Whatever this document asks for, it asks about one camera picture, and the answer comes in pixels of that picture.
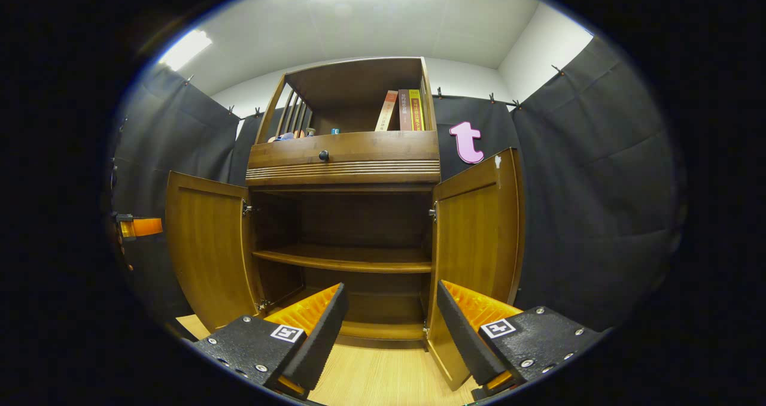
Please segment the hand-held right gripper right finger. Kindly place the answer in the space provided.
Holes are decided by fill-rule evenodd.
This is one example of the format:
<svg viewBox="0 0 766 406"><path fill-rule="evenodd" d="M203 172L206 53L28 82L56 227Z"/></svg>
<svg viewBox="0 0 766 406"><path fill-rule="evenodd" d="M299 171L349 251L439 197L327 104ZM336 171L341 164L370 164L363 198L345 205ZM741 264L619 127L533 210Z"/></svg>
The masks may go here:
<svg viewBox="0 0 766 406"><path fill-rule="evenodd" d="M475 396L533 384L574 362L605 336L545 306L519 310L441 280L437 306L479 389Z"/></svg>

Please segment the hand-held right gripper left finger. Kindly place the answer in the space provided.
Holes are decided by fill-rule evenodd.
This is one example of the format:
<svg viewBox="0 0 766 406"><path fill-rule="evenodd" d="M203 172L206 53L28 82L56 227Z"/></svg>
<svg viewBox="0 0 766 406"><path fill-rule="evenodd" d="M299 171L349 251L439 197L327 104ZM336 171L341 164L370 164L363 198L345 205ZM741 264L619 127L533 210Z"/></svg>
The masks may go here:
<svg viewBox="0 0 766 406"><path fill-rule="evenodd" d="M306 399L317 387L348 311L337 283L266 318L241 315L193 349L249 384Z"/></svg>

